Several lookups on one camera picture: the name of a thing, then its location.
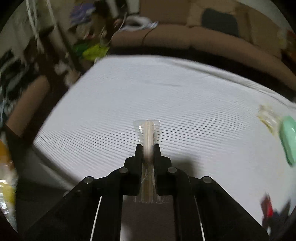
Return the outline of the bamboo skewer packet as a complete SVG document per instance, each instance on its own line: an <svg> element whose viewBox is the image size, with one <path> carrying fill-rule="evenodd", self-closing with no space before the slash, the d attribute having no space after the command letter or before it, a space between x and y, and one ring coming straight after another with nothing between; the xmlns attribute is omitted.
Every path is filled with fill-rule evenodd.
<svg viewBox="0 0 296 241"><path fill-rule="evenodd" d="M1 141L1 212L17 231L16 224L16 186L18 175L8 147Z"/></svg>

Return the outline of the green yellow bag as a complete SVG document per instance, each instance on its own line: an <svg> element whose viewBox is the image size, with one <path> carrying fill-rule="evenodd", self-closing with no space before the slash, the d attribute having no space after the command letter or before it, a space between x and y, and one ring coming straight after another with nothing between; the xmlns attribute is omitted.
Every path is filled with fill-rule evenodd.
<svg viewBox="0 0 296 241"><path fill-rule="evenodd" d="M80 59L87 61L95 61L104 58L109 51L109 47L101 44L90 45L89 43L76 43L72 50Z"/></svg>

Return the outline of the brown sofa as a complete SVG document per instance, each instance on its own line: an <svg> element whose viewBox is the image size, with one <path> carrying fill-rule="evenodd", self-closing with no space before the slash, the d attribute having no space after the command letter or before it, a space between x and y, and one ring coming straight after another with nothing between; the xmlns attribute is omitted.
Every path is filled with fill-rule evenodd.
<svg viewBox="0 0 296 241"><path fill-rule="evenodd" d="M204 28L205 9L233 15L240 37ZM120 54L156 54L213 65L282 92L295 91L295 63L286 52L292 36L281 13L268 16L239 1L140 1L139 15L158 25L123 30L111 39Z"/></svg>

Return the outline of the green plastic dish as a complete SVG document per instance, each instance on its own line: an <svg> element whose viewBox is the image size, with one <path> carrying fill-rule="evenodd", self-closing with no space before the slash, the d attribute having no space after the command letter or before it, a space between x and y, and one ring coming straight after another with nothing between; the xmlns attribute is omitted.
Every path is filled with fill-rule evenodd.
<svg viewBox="0 0 296 241"><path fill-rule="evenodd" d="M279 136L289 165L295 165L295 120L285 116L280 124Z"/></svg>

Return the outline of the clear cutlery packet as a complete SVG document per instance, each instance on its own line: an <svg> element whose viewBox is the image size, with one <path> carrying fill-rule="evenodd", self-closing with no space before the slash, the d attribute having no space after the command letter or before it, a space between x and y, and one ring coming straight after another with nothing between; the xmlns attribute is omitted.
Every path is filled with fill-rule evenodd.
<svg viewBox="0 0 296 241"><path fill-rule="evenodd" d="M271 106L260 105L257 117L268 128L271 134L278 135L282 118L273 111Z"/></svg>

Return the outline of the red sauce packet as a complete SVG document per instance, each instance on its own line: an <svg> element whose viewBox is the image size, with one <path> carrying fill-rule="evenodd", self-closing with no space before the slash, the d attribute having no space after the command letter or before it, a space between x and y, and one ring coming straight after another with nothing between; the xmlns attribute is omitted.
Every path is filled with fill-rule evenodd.
<svg viewBox="0 0 296 241"><path fill-rule="evenodd" d="M266 194L260 202L261 210L264 219L269 219L273 216L273 206L271 204L271 198Z"/></svg>

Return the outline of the chopsticks packet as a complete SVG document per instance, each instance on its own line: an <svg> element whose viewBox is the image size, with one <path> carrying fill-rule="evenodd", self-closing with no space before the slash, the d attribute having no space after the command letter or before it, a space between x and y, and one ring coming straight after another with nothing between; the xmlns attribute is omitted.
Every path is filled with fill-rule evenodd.
<svg viewBox="0 0 296 241"><path fill-rule="evenodd" d="M141 187L135 201L145 204L162 203L162 198L156 192L153 158L153 147L160 134L160 121L135 120L133 126L143 148Z"/></svg>

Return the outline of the black cushion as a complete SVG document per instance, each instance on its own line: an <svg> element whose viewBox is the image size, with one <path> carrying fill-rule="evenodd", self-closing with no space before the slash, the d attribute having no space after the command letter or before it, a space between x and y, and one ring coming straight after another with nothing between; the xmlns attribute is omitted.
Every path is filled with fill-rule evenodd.
<svg viewBox="0 0 296 241"><path fill-rule="evenodd" d="M237 20L233 15L214 9L205 9L201 23L204 28L240 37Z"/></svg>

